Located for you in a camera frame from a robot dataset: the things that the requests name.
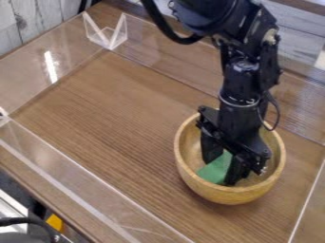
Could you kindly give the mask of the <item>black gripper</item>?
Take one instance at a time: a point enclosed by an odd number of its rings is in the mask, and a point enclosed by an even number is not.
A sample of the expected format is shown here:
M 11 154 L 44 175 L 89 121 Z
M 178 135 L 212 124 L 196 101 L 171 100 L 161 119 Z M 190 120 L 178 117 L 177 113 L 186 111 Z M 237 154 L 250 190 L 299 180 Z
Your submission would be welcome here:
M 200 106 L 196 126 L 201 130 L 205 163 L 213 162 L 224 151 L 233 155 L 225 184 L 234 186 L 252 172 L 262 174 L 272 157 L 261 136 L 268 98 L 256 96 L 248 100 L 236 100 L 221 95 L 220 101 L 218 108 Z

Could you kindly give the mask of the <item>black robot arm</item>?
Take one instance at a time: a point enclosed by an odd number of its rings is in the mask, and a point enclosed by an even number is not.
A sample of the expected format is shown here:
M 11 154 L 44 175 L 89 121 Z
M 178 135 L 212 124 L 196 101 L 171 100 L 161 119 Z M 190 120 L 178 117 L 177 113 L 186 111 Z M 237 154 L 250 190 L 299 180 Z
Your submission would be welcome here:
M 202 157 L 216 162 L 232 154 L 222 183 L 233 186 L 261 175 L 272 151 L 261 138 L 266 110 L 277 101 L 270 89 L 280 83 L 277 19 L 257 0 L 170 0 L 169 7 L 190 36 L 177 34 L 154 0 L 139 0 L 163 35 L 181 45 L 209 37 L 220 49 L 224 85 L 217 108 L 198 108 Z

